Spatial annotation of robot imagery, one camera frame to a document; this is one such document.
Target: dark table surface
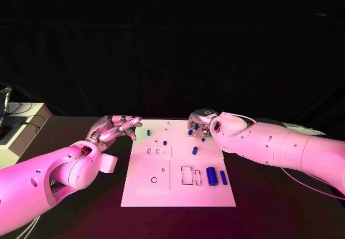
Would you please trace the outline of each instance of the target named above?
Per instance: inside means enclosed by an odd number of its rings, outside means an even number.
[[[21,161],[86,138],[99,118],[54,116]],[[70,195],[39,219],[29,239],[345,238],[345,209],[338,200],[296,183],[281,168],[224,153],[237,207],[122,208],[132,140],[120,137],[106,153],[119,157],[113,174]],[[289,172],[315,188],[330,188]],[[16,238],[22,227],[2,239]]]

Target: blue cylinder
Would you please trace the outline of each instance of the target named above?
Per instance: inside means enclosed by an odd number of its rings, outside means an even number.
[[[229,185],[224,171],[221,171],[221,181],[223,181],[223,185]]]
[[[218,179],[217,179],[217,174],[216,174],[214,167],[207,168],[207,178],[208,178],[210,186],[217,186],[218,185]]]
[[[194,153],[194,155],[197,155],[197,152],[198,152],[198,147],[194,147],[194,148],[192,148],[192,153]]]

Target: robotic hand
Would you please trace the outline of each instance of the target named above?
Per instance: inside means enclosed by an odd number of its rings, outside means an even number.
[[[283,126],[211,109],[192,112],[188,129],[194,136],[210,132],[223,151],[252,161],[299,170],[332,185],[345,194],[345,141],[311,136]]]
[[[61,200],[93,183],[99,171],[113,173],[117,157],[102,152],[116,138],[136,140],[133,126],[140,117],[104,116],[84,141],[0,170],[0,236],[57,206]]]

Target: black curtain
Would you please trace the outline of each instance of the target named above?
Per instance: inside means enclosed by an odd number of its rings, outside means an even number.
[[[8,1],[0,82],[58,115],[213,108],[345,139],[345,18],[325,1]]]

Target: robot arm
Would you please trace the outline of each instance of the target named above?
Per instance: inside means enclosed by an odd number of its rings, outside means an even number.
[[[252,121],[249,124],[239,115],[203,109],[191,114],[188,128],[198,123],[194,136],[211,133],[223,151],[314,175],[345,194],[345,142]]]
[[[99,171],[113,173],[117,157],[102,152],[142,126],[140,117],[106,116],[84,141],[0,170],[0,236],[54,208],[63,199],[89,187]]]

